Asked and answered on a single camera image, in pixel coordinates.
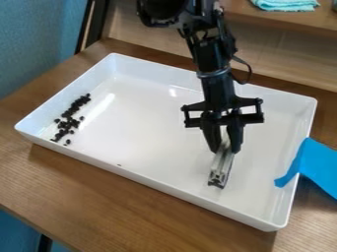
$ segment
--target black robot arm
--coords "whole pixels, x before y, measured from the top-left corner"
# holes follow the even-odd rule
[[[232,153],[238,153],[243,143],[244,126],[264,121],[262,99],[236,95],[230,61],[244,62],[235,57],[236,40],[225,23],[219,2],[138,0],[137,11],[144,25],[177,28],[186,39],[198,68],[197,76],[201,80],[205,100],[182,107],[185,126],[199,127],[213,153],[222,144],[221,126],[227,126]],[[242,114],[241,108],[246,106],[254,106],[255,112]],[[199,118],[190,118],[190,111],[202,113]]]

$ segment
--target wooden shelf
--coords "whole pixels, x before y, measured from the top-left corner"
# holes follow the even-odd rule
[[[333,0],[319,0],[314,12],[266,12],[249,0],[221,0],[229,21],[275,27],[296,32],[308,32],[337,38],[337,13]]]

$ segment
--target white plastic tray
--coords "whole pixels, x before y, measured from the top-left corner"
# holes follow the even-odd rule
[[[274,179],[308,136],[316,100],[253,85],[237,85],[236,92],[264,99],[265,123],[245,127],[223,191],[207,186],[214,155],[201,131],[183,125],[180,108],[203,99],[194,72],[110,54],[15,128],[61,154],[258,229],[277,230],[288,222],[298,177],[282,189]],[[50,142],[57,132],[53,120],[86,93],[93,100],[75,115],[86,119],[65,138],[72,144]]]

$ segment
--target blue wall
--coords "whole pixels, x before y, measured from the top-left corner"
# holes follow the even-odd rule
[[[0,0],[0,98],[74,54],[86,4]]]

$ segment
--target wooden table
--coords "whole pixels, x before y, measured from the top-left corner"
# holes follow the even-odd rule
[[[289,225],[265,233],[33,145],[14,131],[16,122],[113,51],[193,69],[190,59],[107,39],[1,100],[3,209],[83,251],[337,251],[337,203],[307,180]],[[260,76],[252,82],[316,97],[311,136],[337,148],[337,94]]]
[[[266,12],[250,0],[221,0],[229,20],[287,31],[308,32],[337,38],[337,13],[333,0],[319,0],[314,12]]]

